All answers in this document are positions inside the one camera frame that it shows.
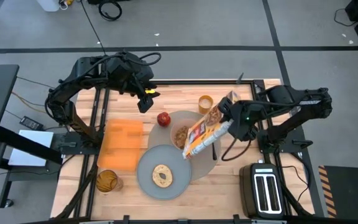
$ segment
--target bowl of cereal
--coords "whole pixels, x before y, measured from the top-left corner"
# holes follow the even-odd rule
[[[181,119],[173,124],[171,129],[171,141],[178,149],[183,150],[189,129],[196,123],[193,119]]]

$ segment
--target white container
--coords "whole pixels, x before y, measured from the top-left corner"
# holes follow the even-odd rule
[[[46,12],[56,12],[60,9],[59,0],[37,0]]]

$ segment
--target yellow black caution tape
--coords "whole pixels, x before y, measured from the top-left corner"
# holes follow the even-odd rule
[[[323,193],[324,193],[324,198],[326,200],[328,217],[336,218],[335,203],[333,199],[333,194],[331,192],[331,187],[329,186],[327,171],[324,168],[324,166],[319,166],[318,172],[320,174],[321,184],[323,185]]]

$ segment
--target gray floor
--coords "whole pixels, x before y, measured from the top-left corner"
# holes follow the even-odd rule
[[[334,11],[348,2],[270,0],[280,45],[358,45],[352,27],[333,21]],[[97,8],[85,4],[106,47],[273,45],[262,0],[131,0],[121,5],[122,18],[107,22]],[[350,22],[343,12],[338,19]],[[35,1],[5,0],[0,8],[0,49],[61,47],[99,47],[79,4],[46,13]],[[0,54],[0,64],[19,64],[18,76],[55,86],[59,78],[68,76],[77,58],[87,55],[98,54]],[[358,52],[284,52],[283,56],[294,88],[326,86],[334,100],[328,119],[303,126],[306,138],[314,141],[310,156],[315,174],[321,164],[358,167]],[[156,78],[237,78],[242,72],[244,78],[281,78],[271,51],[168,51],[162,57],[152,67]],[[23,80],[16,81],[14,91],[35,103],[42,103],[47,94],[47,88]],[[56,126],[14,96],[7,110],[46,127]],[[2,119],[2,125],[13,131],[23,128],[18,122],[8,113]],[[55,186],[55,181],[14,183],[9,198],[15,205],[0,209],[0,223],[46,220]]]

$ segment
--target white paper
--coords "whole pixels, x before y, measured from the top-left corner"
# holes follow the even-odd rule
[[[53,132],[48,131],[20,130],[19,135],[47,147],[50,147],[53,138]],[[8,164],[11,166],[45,166],[46,160],[20,149],[13,149]]]

